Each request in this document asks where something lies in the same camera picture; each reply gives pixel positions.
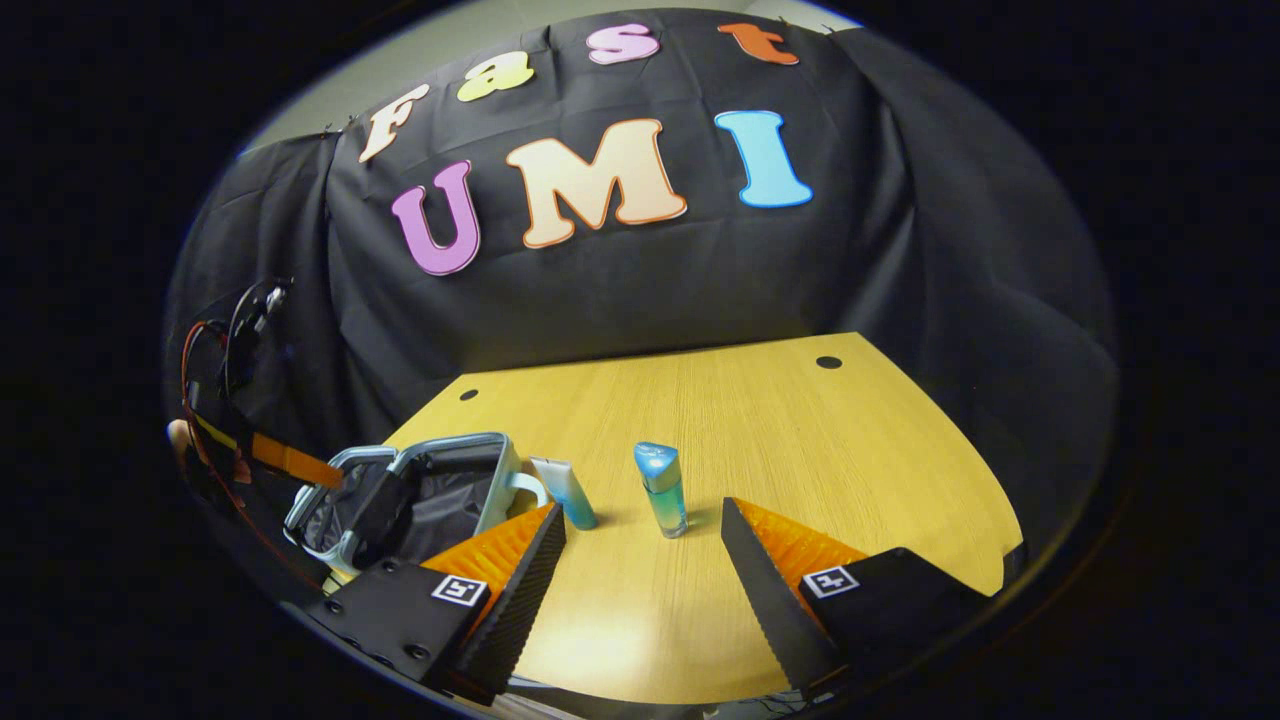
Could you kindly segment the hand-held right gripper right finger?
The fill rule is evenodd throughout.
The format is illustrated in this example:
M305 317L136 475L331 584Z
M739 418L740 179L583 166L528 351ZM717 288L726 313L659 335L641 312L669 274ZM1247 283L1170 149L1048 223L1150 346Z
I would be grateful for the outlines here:
M744 498L724 498L719 536L771 652L806 700L883 685L992 601L909 548L864 553Z

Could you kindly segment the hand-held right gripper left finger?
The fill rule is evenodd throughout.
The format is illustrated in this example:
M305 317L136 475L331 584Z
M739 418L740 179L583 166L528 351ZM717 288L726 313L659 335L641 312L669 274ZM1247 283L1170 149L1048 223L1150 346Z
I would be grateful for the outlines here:
M385 557L308 603L305 623L398 683L476 705L504 693L566 546L561 503L422 562Z

